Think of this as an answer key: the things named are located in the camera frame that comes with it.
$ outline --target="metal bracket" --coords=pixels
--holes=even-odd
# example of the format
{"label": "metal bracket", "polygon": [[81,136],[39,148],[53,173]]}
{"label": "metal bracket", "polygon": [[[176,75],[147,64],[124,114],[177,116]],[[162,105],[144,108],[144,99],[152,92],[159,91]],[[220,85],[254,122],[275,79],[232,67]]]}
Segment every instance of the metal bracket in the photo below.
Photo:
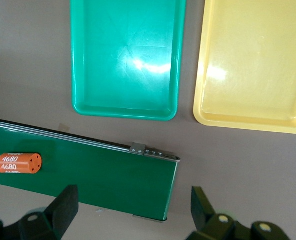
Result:
{"label": "metal bracket", "polygon": [[174,156],[173,154],[153,148],[147,148],[144,144],[140,143],[132,143],[129,152],[132,154],[142,155],[149,158],[154,159],[162,159],[166,161],[171,161],[178,163],[180,162],[180,158],[177,156]]}

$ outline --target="orange battery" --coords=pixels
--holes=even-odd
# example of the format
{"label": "orange battery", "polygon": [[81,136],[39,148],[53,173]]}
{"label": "orange battery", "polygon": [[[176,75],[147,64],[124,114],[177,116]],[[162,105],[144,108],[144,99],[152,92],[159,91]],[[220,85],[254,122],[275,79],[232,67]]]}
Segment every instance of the orange battery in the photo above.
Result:
{"label": "orange battery", "polygon": [[0,173],[36,174],[41,163],[37,153],[4,153],[0,156]]}

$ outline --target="screw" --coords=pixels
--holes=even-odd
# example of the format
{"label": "screw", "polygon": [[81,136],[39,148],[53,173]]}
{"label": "screw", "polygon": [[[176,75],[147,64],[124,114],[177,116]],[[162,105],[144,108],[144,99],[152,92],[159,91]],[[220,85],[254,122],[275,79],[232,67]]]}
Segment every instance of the screw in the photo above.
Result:
{"label": "screw", "polygon": [[219,216],[219,221],[224,223],[224,224],[227,224],[229,222],[229,219],[224,215],[220,215]]}
{"label": "screw", "polygon": [[265,223],[260,223],[259,227],[261,230],[263,230],[264,232],[271,232],[271,227],[269,227],[269,225],[265,224]]}
{"label": "screw", "polygon": [[37,218],[38,218],[37,215],[29,216],[29,217],[28,217],[28,222],[32,222],[32,221],[36,220]]}

